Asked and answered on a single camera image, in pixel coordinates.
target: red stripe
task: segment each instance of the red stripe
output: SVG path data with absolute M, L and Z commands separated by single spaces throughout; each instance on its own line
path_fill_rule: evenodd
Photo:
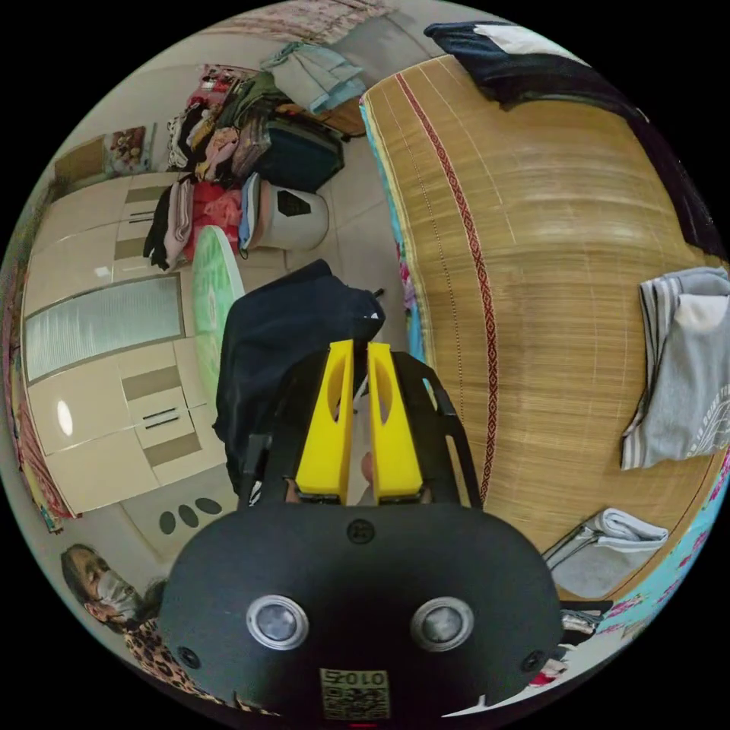
M 492 301 L 492 292 L 489 285 L 489 277 L 487 269 L 484 266 L 484 257 L 481 254 L 481 246 L 479 237 L 474 225 L 474 218 L 471 216 L 469 205 L 464 197 L 464 191 L 459 179 L 456 177 L 453 165 L 446 150 L 441 144 L 438 134 L 433 129 L 431 122 L 426 116 L 421 105 L 416 101 L 410 87 L 406 83 L 402 74 L 396 74 L 396 79 L 403 90 L 406 98 L 416 112 L 421 124 L 431 140 L 433 149 L 438 155 L 439 162 L 443 168 L 446 178 L 449 180 L 451 192 L 456 200 L 459 208 L 459 214 L 462 217 L 464 230 L 466 231 L 467 240 L 471 257 L 474 259 L 474 268 L 479 279 L 479 288 L 481 290 L 481 303 L 484 309 L 484 327 L 487 332 L 487 363 L 489 366 L 489 405 L 487 407 L 487 448 L 484 454 L 484 473 L 481 479 L 481 498 L 487 497 L 489 488 L 489 480 L 492 475 L 492 464 L 494 463 L 495 442 L 497 441 L 497 399 L 499 397 L 499 361 L 497 359 L 497 323 L 494 318 L 494 303 Z

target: face mask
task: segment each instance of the face mask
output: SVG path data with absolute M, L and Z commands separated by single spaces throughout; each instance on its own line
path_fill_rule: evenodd
M 101 576 L 97 591 L 100 602 L 113 608 L 124 621 L 135 618 L 141 607 L 138 593 L 111 570 Z

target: light blue cloth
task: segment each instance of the light blue cloth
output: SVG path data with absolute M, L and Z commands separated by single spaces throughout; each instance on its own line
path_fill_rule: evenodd
M 312 114 L 334 109 L 366 90 L 357 78 L 362 68 L 329 48 L 309 43 L 288 43 L 259 67 L 274 76 L 277 89 Z
M 386 192 L 386 200 L 388 201 L 388 210 L 390 211 L 390 227 L 393 231 L 393 237 L 398 245 L 398 251 L 403 259 L 405 259 L 405 246 L 403 244 L 403 233 L 401 232 L 401 224 L 398 222 L 398 214 L 395 212 L 395 203 L 393 202 L 393 196 L 391 195 L 390 188 L 388 187 L 388 178 L 386 176 L 385 168 L 382 166 L 382 161 L 378 157 L 378 150 L 373 142 L 373 130 L 370 128 L 367 116 L 363 114 L 363 121 L 365 122 L 365 132 L 367 133 L 367 140 L 370 143 L 370 149 L 373 151 L 373 157 L 375 157 L 378 174 L 380 175 L 380 183 L 383 190 Z M 421 315 L 418 312 L 418 302 L 414 299 L 411 307 L 411 321 L 408 323 L 408 352 L 426 364 L 426 352 L 424 350 L 424 333 L 421 328 Z
M 249 246 L 249 239 L 253 231 L 249 227 L 249 188 L 251 187 L 256 174 L 251 175 L 244 182 L 241 188 L 241 222 L 238 226 L 238 248 L 244 251 Z

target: round green table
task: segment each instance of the round green table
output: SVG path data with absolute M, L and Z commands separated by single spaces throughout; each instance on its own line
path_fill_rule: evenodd
M 192 311 L 198 370 L 213 408 L 226 318 L 233 302 L 245 293 L 228 238 L 218 226 L 206 226 L 192 261 Z

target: qr code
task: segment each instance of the qr code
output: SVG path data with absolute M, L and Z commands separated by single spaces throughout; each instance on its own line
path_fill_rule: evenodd
M 328 720 L 386 720 L 390 691 L 384 671 L 323 669 L 322 702 Z

